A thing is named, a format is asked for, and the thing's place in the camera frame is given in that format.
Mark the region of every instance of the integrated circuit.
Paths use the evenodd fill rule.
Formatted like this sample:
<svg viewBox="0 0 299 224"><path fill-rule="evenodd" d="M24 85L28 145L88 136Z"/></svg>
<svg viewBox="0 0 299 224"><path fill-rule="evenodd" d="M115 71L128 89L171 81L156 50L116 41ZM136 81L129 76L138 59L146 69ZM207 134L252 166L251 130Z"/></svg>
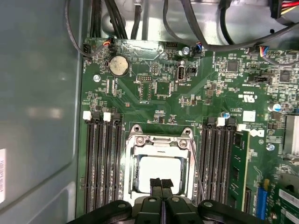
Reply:
<svg viewBox="0 0 299 224"><path fill-rule="evenodd" d="M156 82L155 94L159 96L170 96L170 83L167 82Z"/></svg>
<svg viewBox="0 0 299 224"><path fill-rule="evenodd" d="M206 90L206 95L212 97L214 95L214 90Z"/></svg>
<svg viewBox="0 0 299 224"><path fill-rule="evenodd" d="M227 71L228 72L238 72L239 62L237 60L229 60Z"/></svg>
<svg viewBox="0 0 299 224"><path fill-rule="evenodd" d="M292 71L282 70L280 71L279 81L282 83L289 83L291 80Z"/></svg>

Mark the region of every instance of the motherboard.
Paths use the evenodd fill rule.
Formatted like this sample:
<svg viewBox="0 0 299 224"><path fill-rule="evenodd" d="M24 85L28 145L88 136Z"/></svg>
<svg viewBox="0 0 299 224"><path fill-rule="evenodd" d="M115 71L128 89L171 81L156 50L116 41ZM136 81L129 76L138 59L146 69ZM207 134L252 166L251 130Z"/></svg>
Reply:
<svg viewBox="0 0 299 224"><path fill-rule="evenodd" d="M85 50L105 41L86 39ZM291 50L267 56L299 60ZM298 71L252 49L175 42L115 40L84 58L77 216L118 199L134 205L161 178L194 205L299 223Z"/></svg>

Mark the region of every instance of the white label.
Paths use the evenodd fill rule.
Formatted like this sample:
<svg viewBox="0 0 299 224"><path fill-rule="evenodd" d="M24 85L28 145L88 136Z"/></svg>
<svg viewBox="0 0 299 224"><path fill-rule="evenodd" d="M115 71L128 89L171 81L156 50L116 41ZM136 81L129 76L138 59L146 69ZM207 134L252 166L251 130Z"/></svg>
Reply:
<svg viewBox="0 0 299 224"><path fill-rule="evenodd" d="M294 196L286 193L285 191L279 189L279 196L283 199L285 199L288 203L291 203L292 205L299 208L299 200L295 198Z"/></svg>
<svg viewBox="0 0 299 224"><path fill-rule="evenodd" d="M255 111L243 111L243 121L255 122L256 112Z"/></svg>
<svg viewBox="0 0 299 224"><path fill-rule="evenodd" d="M5 200L5 149L0 149L0 203Z"/></svg>
<svg viewBox="0 0 299 224"><path fill-rule="evenodd" d="M290 219L293 223L299 224L299 219L297 219L295 216L293 216L290 212L285 211L285 217Z"/></svg>
<svg viewBox="0 0 299 224"><path fill-rule="evenodd" d="M243 98L245 103L254 103L257 99L257 96L255 95L248 95L248 94L239 94L238 98Z"/></svg>
<svg viewBox="0 0 299 224"><path fill-rule="evenodd" d="M256 130L256 129L253 129L253 130L250 130L250 135L253 136L253 137L264 137L265 136L265 131L264 130Z"/></svg>

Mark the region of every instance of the chip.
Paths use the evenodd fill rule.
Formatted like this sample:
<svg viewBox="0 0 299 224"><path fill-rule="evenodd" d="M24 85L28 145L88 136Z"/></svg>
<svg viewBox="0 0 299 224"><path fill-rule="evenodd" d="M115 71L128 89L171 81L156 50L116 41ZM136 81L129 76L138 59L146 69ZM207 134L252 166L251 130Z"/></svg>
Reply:
<svg viewBox="0 0 299 224"><path fill-rule="evenodd" d="M229 72L237 72L238 71L239 62L237 60L228 61L227 71Z"/></svg>
<svg viewBox="0 0 299 224"><path fill-rule="evenodd" d="M214 95L214 90L207 90L206 95L212 97Z"/></svg>
<svg viewBox="0 0 299 224"><path fill-rule="evenodd" d="M291 71L283 70L280 71L279 81L283 83L289 83L291 79Z"/></svg>

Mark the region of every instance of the green circuit board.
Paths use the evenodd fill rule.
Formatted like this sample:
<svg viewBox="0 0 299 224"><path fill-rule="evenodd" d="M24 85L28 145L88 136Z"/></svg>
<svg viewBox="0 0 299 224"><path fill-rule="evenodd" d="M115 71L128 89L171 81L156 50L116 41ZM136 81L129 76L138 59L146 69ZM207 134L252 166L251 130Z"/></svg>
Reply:
<svg viewBox="0 0 299 224"><path fill-rule="evenodd" d="M85 42L95 49L104 41L90 38ZM195 54L193 48L189 48L190 53L184 55L181 50L185 45L177 43L116 40L114 46L116 52L111 53L104 48L97 56L84 60L83 64L78 217L112 199L121 199L125 140L135 124L149 134L180 135L184 128L191 128L197 159L203 166L200 150L204 150L202 134L206 120L214 118L217 124L222 112L229 113L235 130L232 133L233 143L230 143L233 144L229 153L232 159L224 200L252 215L256 215L257 192L259 187L264 187L265 179L275 182L281 172L299 174L298 166L282 159L285 116L298 108L299 68L270 65L259 52L248 53L247 49ZM108 62L114 56L122 56L129 63L125 76L111 74ZM271 50L268 56L281 63L299 59L297 51ZM179 66L183 66L185 71L180 80L177 73ZM273 104L280 104L281 110L271 112ZM111 153L101 155L110 156L110 166L116 164L117 159L120 161L113 171L119 174L115 197L103 199L105 193L95 196L97 189L101 188L96 180L87 186L88 175L97 178L104 174L99 168L97 172L96 165L90 167L102 158L97 156L100 152L91 149L95 143L88 142L91 129L83 119L86 111L98 117L102 117L104 112L117 114L121 123L118 131L111 132L110 136L113 140L120 140L120 145L111 147ZM242 135L241 140L237 140L238 132ZM270 144L275 147L273 151L267 150ZM121 149L118 155L113 150L116 147ZM194 203L199 201L197 195L196 184L192 198Z"/></svg>

